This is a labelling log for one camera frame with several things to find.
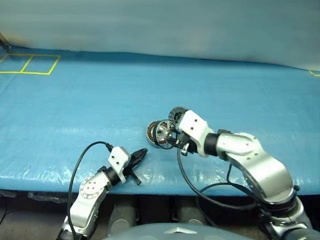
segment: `white wall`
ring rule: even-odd
[[[0,32],[30,48],[320,71],[319,0],[0,0]]]

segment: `wrinkled plastic sheet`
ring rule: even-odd
[[[320,193],[320,78],[306,70],[133,53],[12,51],[61,58],[50,75],[0,73],[2,190],[67,192],[83,149],[106,141],[129,152],[149,149],[135,169],[142,184],[128,178],[113,193],[192,195],[176,150],[152,147],[146,139],[150,122],[185,106],[215,131],[255,135],[287,166],[300,194]],[[19,61],[3,61],[0,71],[20,66]],[[35,57],[30,68],[43,71],[46,61]],[[109,166],[108,156],[102,145],[87,153],[75,177],[75,192],[85,177]],[[198,188],[224,181],[228,170],[227,162],[196,154],[183,158],[183,164]],[[236,169],[231,180],[245,183]],[[209,193],[240,194],[223,186]]]

